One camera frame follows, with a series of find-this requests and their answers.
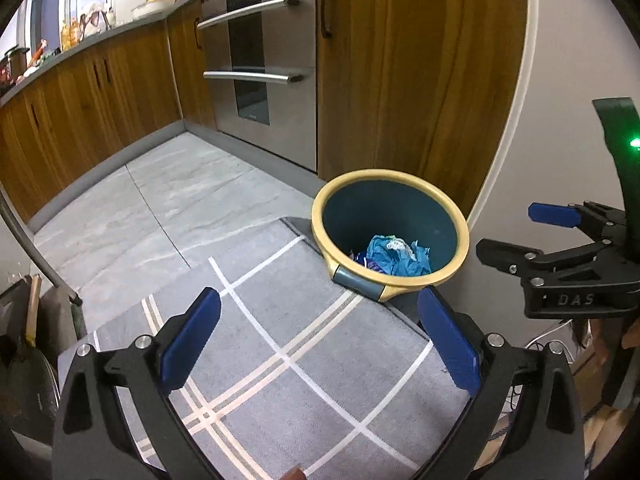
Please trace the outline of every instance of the gray rug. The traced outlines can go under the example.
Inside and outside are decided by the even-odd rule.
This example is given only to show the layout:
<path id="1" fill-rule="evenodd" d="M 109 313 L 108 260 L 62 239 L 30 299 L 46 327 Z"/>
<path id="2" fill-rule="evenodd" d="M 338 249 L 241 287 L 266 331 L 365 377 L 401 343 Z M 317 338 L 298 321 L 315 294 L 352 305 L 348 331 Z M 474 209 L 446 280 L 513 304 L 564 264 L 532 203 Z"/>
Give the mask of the gray rug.
<path id="1" fill-rule="evenodd" d="M 81 342 L 110 350 L 155 334 L 204 286 L 220 293 L 222 316 L 170 399 L 227 480 L 278 479 L 294 465 L 312 480 L 410 478 L 468 399 L 423 333 L 333 283 L 283 221 L 220 242 L 209 262 Z M 61 382 L 74 352 L 59 358 Z M 120 394 L 142 457 L 161 467 Z"/>

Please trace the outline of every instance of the oven window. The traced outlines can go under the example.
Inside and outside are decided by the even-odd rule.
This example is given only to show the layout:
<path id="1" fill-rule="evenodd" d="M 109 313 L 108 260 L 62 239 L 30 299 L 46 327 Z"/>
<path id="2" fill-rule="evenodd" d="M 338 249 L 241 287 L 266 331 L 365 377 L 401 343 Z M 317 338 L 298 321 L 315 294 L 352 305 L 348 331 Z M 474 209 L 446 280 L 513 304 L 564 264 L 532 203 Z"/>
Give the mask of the oven window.
<path id="1" fill-rule="evenodd" d="M 260 0 L 226 0 L 228 11 L 259 3 Z M 243 16 L 228 22 L 231 66 L 238 72 L 264 73 L 262 16 Z M 238 116 L 269 125 L 269 101 L 266 83 L 234 81 Z"/>

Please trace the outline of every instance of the screw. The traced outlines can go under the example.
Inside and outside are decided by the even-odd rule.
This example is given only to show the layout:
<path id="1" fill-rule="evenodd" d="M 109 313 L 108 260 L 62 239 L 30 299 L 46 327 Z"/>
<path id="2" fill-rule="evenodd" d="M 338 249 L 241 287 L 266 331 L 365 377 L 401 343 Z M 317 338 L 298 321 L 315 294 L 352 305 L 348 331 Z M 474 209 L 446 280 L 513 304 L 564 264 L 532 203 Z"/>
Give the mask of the screw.
<path id="1" fill-rule="evenodd" d="M 551 353 L 556 355 L 562 355 L 562 352 L 564 352 L 562 343 L 559 343 L 558 341 L 552 341 L 549 343 L 549 350 L 551 350 Z"/>
<path id="2" fill-rule="evenodd" d="M 79 347 L 78 350 L 76 350 L 76 353 L 80 356 L 80 357 L 84 357 L 85 355 L 87 355 L 89 352 L 91 351 L 91 345 L 87 344 L 87 343 L 82 343 Z"/>
<path id="3" fill-rule="evenodd" d="M 504 345 L 504 338 L 500 334 L 496 333 L 489 334 L 486 337 L 486 341 L 494 348 L 500 348 L 502 345 Z"/>
<path id="4" fill-rule="evenodd" d="M 151 336 L 149 335 L 141 335 L 136 339 L 136 348 L 140 348 L 141 350 L 147 348 L 151 345 Z"/>

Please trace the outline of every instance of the oven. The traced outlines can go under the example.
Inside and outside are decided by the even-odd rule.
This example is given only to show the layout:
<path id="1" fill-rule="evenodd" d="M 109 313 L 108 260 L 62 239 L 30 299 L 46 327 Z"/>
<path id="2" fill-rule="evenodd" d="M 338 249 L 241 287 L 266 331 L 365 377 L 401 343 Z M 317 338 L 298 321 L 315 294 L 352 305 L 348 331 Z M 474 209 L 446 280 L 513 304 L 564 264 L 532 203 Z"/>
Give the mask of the oven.
<path id="1" fill-rule="evenodd" d="M 316 170 L 316 0 L 209 0 L 207 79 L 222 132 Z"/>

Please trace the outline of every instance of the wooden cabinet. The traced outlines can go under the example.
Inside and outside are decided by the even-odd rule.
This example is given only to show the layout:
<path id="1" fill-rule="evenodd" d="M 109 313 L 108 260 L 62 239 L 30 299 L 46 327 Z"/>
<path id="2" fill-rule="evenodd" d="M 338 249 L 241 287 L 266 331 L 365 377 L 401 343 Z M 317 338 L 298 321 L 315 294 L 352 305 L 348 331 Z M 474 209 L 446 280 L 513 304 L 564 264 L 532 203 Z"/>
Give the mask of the wooden cabinet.
<path id="1" fill-rule="evenodd" d="M 28 222 L 91 168 L 180 118 L 164 23 L 124 32 L 0 108 L 0 182 Z"/>
<path id="2" fill-rule="evenodd" d="M 184 118 L 216 129 L 213 101 L 202 77 L 206 59 L 202 33 L 196 31 L 201 19 L 199 0 L 174 12 L 167 19 L 169 43 Z"/>
<path id="3" fill-rule="evenodd" d="M 527 0 L 318 0 L 319 176 L 389 168 L 468 214 L 518 78 Z"/>

